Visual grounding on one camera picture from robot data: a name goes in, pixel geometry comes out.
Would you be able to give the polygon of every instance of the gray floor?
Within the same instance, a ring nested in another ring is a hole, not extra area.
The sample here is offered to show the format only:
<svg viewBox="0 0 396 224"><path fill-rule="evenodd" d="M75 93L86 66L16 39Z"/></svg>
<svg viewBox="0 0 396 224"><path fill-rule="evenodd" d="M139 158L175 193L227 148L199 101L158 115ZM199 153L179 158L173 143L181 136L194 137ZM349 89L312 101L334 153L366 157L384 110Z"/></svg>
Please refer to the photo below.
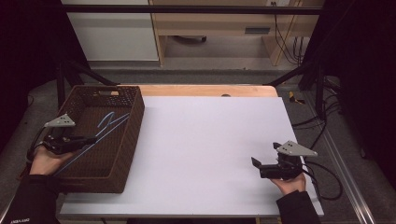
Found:
<svg viewBox="0 0 396 224"><path fill-rule="evenodd" d="M194 40L171 39L167 49L165 65L138 63L133 68L129 63L95 63L93 65L104 77L121 83L194 83L194 84L262 84L285 74L295 67L285 60L278 67L269 65L269 59L259 38L208 37L206 43ZM289 100L293 91L297 99L309 101L313 93L300 92L295 88L298 77L277 88L284 99L290 122L296 123L314 117L308 104L301 105ZM29 147L36 131L49 119L56 116L56 86L53 81L31 91L31 105L27 109L20 126L0 154L0 211L4 210L18 186L16 175L24 165L26 148ZM331 97L328 105L335 102ZM351 176L356 181L361 195L366 201L376 223L396 223L396 192L389 185L374 161L361 158L360 145L356 142L343 111L337 108L328 117L326 130L332 137ZM305 125L306 129L295 130L299 143L309 147L319 134L315 122ZM335 171L329 148L321 137L315 146L319 153L316 161ZM319 182L322 195L333 196L338 190L335 180L321 169L312 166ZM59 199L62 205L63 196ZM345 193L337 201L322 201L325 216L323 223L361 223ZM277 223L275 218L263 218L262 223Z"/></svg>

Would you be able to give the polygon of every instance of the forearm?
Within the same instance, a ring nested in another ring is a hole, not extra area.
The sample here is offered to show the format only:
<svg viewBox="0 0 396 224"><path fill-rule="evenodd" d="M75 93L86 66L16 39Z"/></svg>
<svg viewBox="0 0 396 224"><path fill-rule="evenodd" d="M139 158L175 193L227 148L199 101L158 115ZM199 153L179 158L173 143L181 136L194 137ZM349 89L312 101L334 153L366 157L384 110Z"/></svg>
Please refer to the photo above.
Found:
<svg viewBox="0 0 396 224"><path fill-rule="evenodd" d="M283 224L320 223L318 214L306 191L285 195L276 201Z"/></svg>
<svg viewBox="0 0 396 224"><path fill-rule="evenodd" d="M17 189L4 223L23 223L27 220L27 223L32 224L59 223L55 216L58 194L58 181L55 178L27 175Z"/></svg>

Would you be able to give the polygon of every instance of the brown wicker basket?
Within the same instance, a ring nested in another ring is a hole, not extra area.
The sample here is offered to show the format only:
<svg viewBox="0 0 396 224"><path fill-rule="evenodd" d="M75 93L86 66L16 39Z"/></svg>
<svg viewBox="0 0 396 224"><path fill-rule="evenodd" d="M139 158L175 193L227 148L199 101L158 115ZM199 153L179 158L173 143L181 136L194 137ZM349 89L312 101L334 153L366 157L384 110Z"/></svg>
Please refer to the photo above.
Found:
<svg viewBox="0 0 396 224"><path fill-rule="evenodd" d="M114 112L113 120L129 113L98 136L108 135L57 175L64 192L122 193L134 157L145 110L139 87L75 86L58 116L67 114L77 125L75 136L96 136Z"/></svg>

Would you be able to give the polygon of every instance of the table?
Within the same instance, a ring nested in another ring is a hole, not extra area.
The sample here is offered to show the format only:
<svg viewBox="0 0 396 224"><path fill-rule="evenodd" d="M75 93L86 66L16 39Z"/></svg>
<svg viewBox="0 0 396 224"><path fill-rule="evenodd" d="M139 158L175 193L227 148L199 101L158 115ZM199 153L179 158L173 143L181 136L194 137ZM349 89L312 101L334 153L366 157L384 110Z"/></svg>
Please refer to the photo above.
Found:
<svg viewBox="0 0 396 224"><path fill-rule="evenodd" d="M62 217L278 216L281 193L250 160L274 164L273 142L296 141L273 87L140 88L146 111L125 191L68 194ZM213 97L224 93L240 97ZM323 215L309 180L307 191Z"/></svg>

